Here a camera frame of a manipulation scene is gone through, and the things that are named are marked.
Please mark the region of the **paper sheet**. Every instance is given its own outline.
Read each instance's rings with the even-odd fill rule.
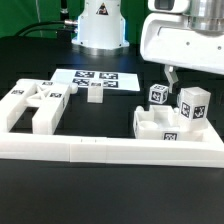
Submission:
[[[105,89],[140,91],[137,74],[57,69],[51,80],[77,83],[80,88],[88,88],[90,79],[103,79]]]

